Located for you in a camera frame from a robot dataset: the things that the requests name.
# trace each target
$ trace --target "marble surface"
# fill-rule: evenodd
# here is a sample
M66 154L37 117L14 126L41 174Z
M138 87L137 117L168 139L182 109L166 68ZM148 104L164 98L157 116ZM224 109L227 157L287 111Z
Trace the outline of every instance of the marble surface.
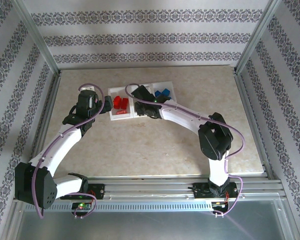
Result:
M242 132L244 151L229 159L230 173L261 173L263 167L229 66L191 66L63 70L45 143L58 132L78 100L78 86L108 88L129 83L172 81L177 102L204 116L218 112ZM231 150L241 145L234 135ZM93 127L66 155L55 177L75 172L88 177L209 174L198 136L182 126L148 117L110 121L97 117Z

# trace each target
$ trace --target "wallpaper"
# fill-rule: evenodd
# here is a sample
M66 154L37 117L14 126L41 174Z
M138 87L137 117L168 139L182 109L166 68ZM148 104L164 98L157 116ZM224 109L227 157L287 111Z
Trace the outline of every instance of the wallpaper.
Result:
M53 72L9 0L0 0L0 238L19 162L31 158Z
M241 78L300 232L300 0L280 3Z
M25 0L61 69L232 65L268 0Z

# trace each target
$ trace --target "patterned wallpaper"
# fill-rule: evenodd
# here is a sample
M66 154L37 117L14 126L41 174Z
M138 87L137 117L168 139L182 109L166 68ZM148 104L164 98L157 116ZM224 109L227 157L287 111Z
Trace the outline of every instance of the patterned wallpaper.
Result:
M0 238L16 165L31 158L53 73L9 0L0 0Z
M300 0L284 0L241 78L300 232Z
M232 65L268 0L25 0L61 69Z

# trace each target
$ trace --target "blue block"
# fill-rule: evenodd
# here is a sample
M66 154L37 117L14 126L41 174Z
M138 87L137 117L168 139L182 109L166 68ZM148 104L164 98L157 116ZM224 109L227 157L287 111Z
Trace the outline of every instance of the blue block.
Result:
M169 97L170 91L168 89L165 89L162 91L162 95L165 95L166 97Z
M155 91L155 93L154 93L154 96L155 97L158 97L158 96L160 96L161 95L161 92L160 91Z

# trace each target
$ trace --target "red block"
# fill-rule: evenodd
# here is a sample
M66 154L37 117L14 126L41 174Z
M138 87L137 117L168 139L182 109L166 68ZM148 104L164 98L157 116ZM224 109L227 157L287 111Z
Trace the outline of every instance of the red block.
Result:
M126 113L127 113L127 110L120 110L120 111L117 111L115 115L126 114Z
M127 109L129 103L129 99L128 98L122 98L122 102L121 102L121 109Z
M113 108L120 109L120 106L121 106L121 97L116 96L113 100Z

